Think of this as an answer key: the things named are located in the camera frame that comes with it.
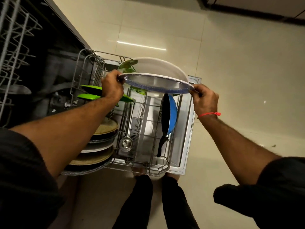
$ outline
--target floor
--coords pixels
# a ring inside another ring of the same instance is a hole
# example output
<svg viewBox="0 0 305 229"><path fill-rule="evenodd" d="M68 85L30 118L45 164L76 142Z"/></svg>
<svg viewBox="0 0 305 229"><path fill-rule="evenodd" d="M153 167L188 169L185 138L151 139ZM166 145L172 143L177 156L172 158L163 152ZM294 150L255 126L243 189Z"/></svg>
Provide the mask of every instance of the floor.
<svg viewBox="0 0 305 229"><path fill-rule="evenodd" d="M201 10L197 0L54 1L93 49L174 63L219 93L224 122L280 155L305 156L305 27ZM126 176L103 169L82 177L72 228L111 228L134 185ZM237 184L196 120L179 185L198 225L257 228L214 203L214 189L226 183ZM166 228L158 182L154 188L148 228Z"/></svg>

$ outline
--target black pants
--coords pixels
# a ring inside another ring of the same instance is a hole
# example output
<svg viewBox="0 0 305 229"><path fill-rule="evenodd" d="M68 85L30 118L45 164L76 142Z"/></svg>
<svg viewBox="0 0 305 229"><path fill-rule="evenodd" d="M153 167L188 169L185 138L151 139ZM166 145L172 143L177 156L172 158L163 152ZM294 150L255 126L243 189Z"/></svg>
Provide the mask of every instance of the black pants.
<svg viewBox="0 0 305 229"><path fill-rule="evenodd" d="M113 226L114 229L127 228L130 223L134 229L147 228L153 197L153 184L147 175L138 176L136 179L135 187L121 208L120 215ZM199 228L183 190L172 177L162 178L162 202L169 229Z"/></svg>

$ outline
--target forearm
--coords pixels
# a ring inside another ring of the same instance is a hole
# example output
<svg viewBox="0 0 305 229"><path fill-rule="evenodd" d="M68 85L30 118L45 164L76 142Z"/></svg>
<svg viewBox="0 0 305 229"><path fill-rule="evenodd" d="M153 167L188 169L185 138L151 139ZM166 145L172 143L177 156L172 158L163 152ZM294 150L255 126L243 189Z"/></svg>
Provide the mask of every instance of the forearm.
<svg viewBox="0 0 305 229"><path fill-rule="evenodd" d="M56 177L86 146L115 104L109 98L100 98L10 130L23 134L36 145L49 172Z"/></svg>
<svg viewBox="0 0 305 229"><path fill-rule="evenodd" d="M266 150L213 115L200 118L240 184L256 184L263 168L280 156Z"/></svg>

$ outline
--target dishwasher rack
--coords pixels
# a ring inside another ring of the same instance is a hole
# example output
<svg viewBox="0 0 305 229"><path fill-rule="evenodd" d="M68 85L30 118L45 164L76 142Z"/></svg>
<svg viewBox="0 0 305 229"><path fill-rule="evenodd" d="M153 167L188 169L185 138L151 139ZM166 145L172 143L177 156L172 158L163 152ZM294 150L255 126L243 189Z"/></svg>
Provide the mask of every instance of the dishwasher rack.
<svg viewBox="0 0 305 229"><path fill-rule="evenodd" d="M126 59L129 59L129 57L91 49L81 50L78 54L70 89L71 101L66 103L66 107L73 108L85 104L86 101L77 99L77 95L84 92L81 89L81 85L101 86L101 78L105 77L112 69L117 69L119 64ZM93 64L93 69L88 68L88 63ZM123 152L119 148L120 139L125 137L127 133L129 111L129 104L119 102L120 106L115 107L108 115L108 117L116 119L120 124L119 133L114 143L114 157L107 167L126 171L131 171L133 167L142 167L146 170L146 174L160 176L161 173L166 172L170 168L171 145L174 134L174 132L170 134L168 141L163 145L161 157L158 158L158 144L162 136L162 99L150 97L147 95L147 92L143 95L138 93L136 88L126 86L124 85L124 93L136 100L130 132L130 137L134 141L134 147L129 152ZM175 97L178 116L181 99L182 95Z"/></svg>
<svg viewBox="0 0 305 229"><path fill-rule="evenodd" d="M0 0L0 126L6 127L12 113L12 99L8 97L11 85L16 84L20 76L16 69L21 65L29 65L26 57L35 57L29 54L29 48L23 44L24 36L34 36L33 30L41 30L42 26L37 19L29 14L20 5L21 0Z"/></svg>

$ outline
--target red bracelet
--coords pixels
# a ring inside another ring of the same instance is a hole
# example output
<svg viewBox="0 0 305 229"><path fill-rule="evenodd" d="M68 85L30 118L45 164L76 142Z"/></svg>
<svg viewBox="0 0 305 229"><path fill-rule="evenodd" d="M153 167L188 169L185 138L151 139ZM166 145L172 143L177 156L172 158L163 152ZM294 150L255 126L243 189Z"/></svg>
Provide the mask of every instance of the red bracelet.
<svg viewBox="0 0 305 229"><path fill-rule="evenodd" d="M221 113L220 112L207 112L207 113L203 113L200 116L197 117L197 119L199 119L199 117L205 116L205 115L209 115L209 114L215 114L216 116L220 116Z"/></svg>

